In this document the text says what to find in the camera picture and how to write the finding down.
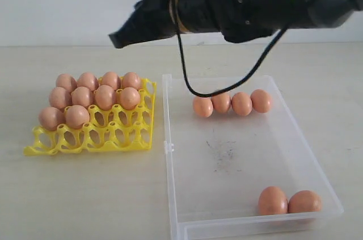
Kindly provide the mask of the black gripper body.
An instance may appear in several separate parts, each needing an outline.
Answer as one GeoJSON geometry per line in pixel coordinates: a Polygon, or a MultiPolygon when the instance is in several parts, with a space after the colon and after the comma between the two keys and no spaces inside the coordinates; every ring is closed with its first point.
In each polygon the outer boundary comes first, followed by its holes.
{"type": "Polygon", "coordinates": [[[132,14],[132,42],[177,33],[219,32],[242,43],[282,29],[305,0],[141,0],[132,14]]]}

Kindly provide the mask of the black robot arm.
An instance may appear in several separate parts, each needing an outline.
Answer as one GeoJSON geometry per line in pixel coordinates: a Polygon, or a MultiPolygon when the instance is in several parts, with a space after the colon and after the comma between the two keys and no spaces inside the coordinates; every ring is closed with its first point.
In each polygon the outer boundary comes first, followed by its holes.
{"type": "Polygon", "coordinates": [[[230,43],[244,43],[283,27],[336,28],[361,10],[362,0],[141,0],[109,38],[117,49],[178,32],[219,32],[230,43]]]}

